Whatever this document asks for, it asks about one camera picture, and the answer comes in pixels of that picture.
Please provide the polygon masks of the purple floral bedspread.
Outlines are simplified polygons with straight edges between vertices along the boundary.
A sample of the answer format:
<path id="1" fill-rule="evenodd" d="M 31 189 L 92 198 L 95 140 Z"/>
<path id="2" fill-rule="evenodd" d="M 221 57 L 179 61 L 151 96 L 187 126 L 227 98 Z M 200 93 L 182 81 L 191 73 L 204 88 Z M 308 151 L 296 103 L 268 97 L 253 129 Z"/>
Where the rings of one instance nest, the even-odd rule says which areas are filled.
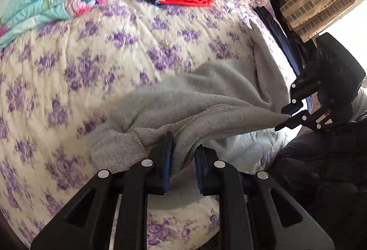
<path id="1" fill-rule="evenodd" d="M 108 0 L 2 49 L 1 213 L 21 245 L 30 246 L 93 176 L 86 142 L 114 101 L 206 61 L 253 64 L 253 8 L 266 3 L 190 8 Z"/>

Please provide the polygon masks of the dark navy garment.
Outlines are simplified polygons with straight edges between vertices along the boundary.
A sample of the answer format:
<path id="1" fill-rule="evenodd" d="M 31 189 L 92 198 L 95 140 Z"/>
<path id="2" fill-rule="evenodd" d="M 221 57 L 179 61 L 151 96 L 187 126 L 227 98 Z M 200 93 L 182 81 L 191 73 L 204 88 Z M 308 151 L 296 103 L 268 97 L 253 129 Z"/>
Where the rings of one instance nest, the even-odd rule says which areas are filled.
<path id="1" fill-rule="evenodd" d="M 303 60 L 299 48 L 289 37 L 287 37 L 278 21 L 265 7 L 256 7 L 254 11 L 271 32 L 275 42 L 277 42 L 278 46 L 287 58 L 294 74 L 298 77 L 303 71 Z"/>

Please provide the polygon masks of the grey sweatpants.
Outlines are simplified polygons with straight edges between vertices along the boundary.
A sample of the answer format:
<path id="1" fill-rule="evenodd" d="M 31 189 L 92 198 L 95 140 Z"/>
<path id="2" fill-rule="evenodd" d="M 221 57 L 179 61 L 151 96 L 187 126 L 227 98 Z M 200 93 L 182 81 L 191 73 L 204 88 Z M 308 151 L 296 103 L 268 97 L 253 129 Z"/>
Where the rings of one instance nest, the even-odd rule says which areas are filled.
<path id="1" fill-rule="evenodd" d="M 127 170 L 174 136 L 170 187 L 153 196 L 149 207 L 169 210 L 198 202 L 194 152 L 214 149 L 239 170 L 265 167 L 290 140 L 275 131 L 286 120 L 294 71 L 280 47 L 261 26 L 251 24 L 253 56 L 209 61 L 189 74 L 139 88 L 118 100 L 108 121 L 88 136 L 93 165 Z"/>

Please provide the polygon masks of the brick pattern curtain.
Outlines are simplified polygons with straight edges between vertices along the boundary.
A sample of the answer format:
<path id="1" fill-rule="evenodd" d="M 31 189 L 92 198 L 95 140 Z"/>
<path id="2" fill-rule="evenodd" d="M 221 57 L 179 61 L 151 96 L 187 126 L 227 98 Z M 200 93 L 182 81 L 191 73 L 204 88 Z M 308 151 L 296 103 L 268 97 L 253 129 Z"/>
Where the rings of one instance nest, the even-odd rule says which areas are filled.
<path id="1" fill-rule="evenodd" d="M 363 0 L 287 0 L 281 7 L 290 30 L 303 42 L 331 26 Z"/>

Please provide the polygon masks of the folded red garment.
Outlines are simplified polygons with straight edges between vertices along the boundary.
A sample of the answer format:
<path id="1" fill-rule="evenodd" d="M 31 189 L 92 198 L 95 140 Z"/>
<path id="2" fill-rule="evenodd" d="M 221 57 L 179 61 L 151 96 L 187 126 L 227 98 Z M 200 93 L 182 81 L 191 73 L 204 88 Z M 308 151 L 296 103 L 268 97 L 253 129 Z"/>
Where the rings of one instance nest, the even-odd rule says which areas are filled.
<path id="1" fill-rule="evenodd" d="M 215 3 L 216 0 L 153 0 L 152 3 L 156 6 L 160 5 L 178 5 L 178 6 L 193 6 L 207 7 Z"/>

